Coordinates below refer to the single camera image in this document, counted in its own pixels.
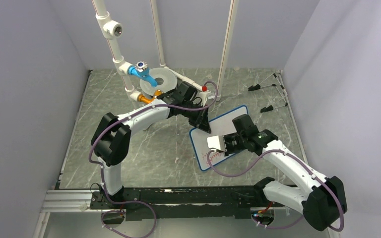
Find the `blue framed whiteboard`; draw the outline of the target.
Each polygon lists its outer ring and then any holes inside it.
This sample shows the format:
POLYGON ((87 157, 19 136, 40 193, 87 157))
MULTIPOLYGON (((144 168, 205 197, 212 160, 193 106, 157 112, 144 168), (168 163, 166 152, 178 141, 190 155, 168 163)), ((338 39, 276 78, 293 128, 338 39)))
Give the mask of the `blue framed whiteboard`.
POLYGON ((191 144, 195 153, 198 166, 201 171, 207 171, 210 169, 207 162, 207 153, 209 147, 207 144, 207 138, 211 136, 226 135, 236 132, 232 119, 248 114, 249 110, 246 105, 236 107, 220 116, 217 116, 209 121, 211 133, 206 133, 198 128, 193 128, 189 131, 191 144))

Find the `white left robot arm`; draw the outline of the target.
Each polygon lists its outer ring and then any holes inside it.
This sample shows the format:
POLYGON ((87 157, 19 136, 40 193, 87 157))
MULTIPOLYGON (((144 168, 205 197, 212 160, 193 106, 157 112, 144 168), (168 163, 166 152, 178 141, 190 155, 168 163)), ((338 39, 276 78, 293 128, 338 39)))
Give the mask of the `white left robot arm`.
POLYGON ((152 99, 139 96, 144 106, 122 115, 103 115, 91 139, 89 162, 101 169, 100 186, 103 202, 110 208, 121 205, 124 186, 121 163, 129 152, 130 139, 150 125, 178 115, 188 119, 191 126, 211 133, 208 121, 209 106, 195 102, 197 89, 187 82, 167 92, 156 91, 152 99))

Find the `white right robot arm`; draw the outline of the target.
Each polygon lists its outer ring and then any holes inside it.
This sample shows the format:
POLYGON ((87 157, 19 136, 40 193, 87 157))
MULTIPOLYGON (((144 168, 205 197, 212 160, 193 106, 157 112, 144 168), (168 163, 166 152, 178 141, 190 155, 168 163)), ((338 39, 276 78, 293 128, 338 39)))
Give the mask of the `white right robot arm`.
POLYGON ((256 204, 277 202, 299 212, 318 231, 343 231, 348 208, 344 183, 339 177, 326 176, 310 167, 270 130, 260 131, 249 115, 238 116, 232 123, 236 131, 220 137, 219 151, 225 155, 244 150, 255 153, 295 184, 291 187, 273 178, 262 179, 254 185, 256 204))

